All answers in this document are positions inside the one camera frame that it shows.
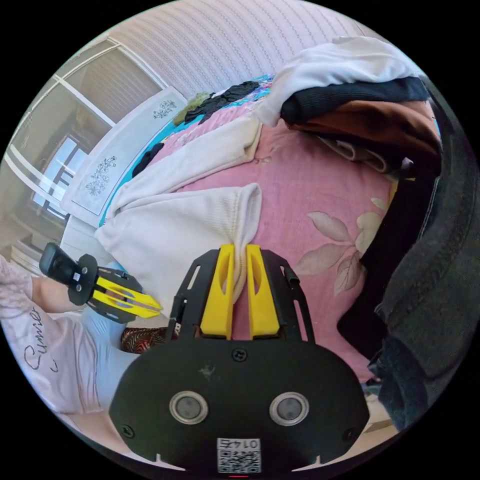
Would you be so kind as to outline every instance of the blue fabric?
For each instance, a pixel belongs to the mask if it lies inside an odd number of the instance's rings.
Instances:
[[[109,263],[107,267],[124,270],[116,262]],[[126,324],[109,320],[90,307],[85,308],[82,312],[80,321],[90,334],[95,347],[95,387],[100,406],[107,410],[112,403],[122,375],[139,355],[120,350],[122,333]]]

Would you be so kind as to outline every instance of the folded clothing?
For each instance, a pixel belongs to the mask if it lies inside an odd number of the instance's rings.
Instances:
[[[312,87],[381,83],[418,77],[420,69],[397,47],[377,38],[339,37],[306,48],[275,76],[271,91],[256,109],[258,119],[274,127],[282,105],[296,92]]]
[[[428,102],[355,100],[289,128],[364,147],[387,162],[392,155],[392,170],[408,158],[415,169],[440,173],[440,138]]]
[[[314,86],[294,93],[281,106],[280,116],[288,124],[302,124],[354,100],[424,102],[429,96],[423,82],[415,76],[379,83],[357,81],[324,87]]]
[[[225,90],[221,95],[208,98],[197,108],[188,111],[185,114],[185,123],[188,124],[193,122],[199,115],[203,115],[203,118],[200,120],[202,124],[208,120],[212,114],[217,110],[225,107],[228,104],[241,100],[246,95],[252,93],[257,89],[260,84],[257,81],[244,81],[240,85],[233,85],[227,90]]]

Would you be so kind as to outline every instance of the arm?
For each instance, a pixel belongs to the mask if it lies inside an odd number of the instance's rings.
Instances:
[[[33,278],[32,301],[48,314],[62,314],[80,309],[70,302],[68,288],[51,278]]]

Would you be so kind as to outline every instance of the floral pattern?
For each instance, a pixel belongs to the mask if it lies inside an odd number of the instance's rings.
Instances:
[[[98,165],[93,175],[90,175],[90,178],[93,180],[85,185],[85,188],[88,190],[88,193],[92,197],[96,197],[102,193],[107,185],[109,184],[110,177],[108,175],[111,168],[117,166],[117,157],[111,156],[110,158],[104,158],[103,161]]]
[[[153,111],[153,118],[156,119],[164,119],[169,114],[171,114],[177,108],[177,104],[173,100],[164,100],[160,102],[158,106],[158,111]]]
[[[387,203],[380,198],[372,198],[371,202],[384,213],[388,209]],[[356,219],[359,233],[354,240],[347,226],[340,219],[324,211],[313,211],[307,216],[320,233],[335,243],[326,243],[305,253],[294,268],[296,274],[318,276],[338,264],[333,295],[337,296],[352,289],[364,270],[360,258],[375,238],[382,223],[382,217],[373,211],[360,215]],[[352,253],[343,258],[348,251]]]

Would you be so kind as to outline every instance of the striped wallpaper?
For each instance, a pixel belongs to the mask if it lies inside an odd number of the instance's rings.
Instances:
[[[112,28],[187,99],[272,74],[302,49],[372,30],[302,0],[179,0]]]

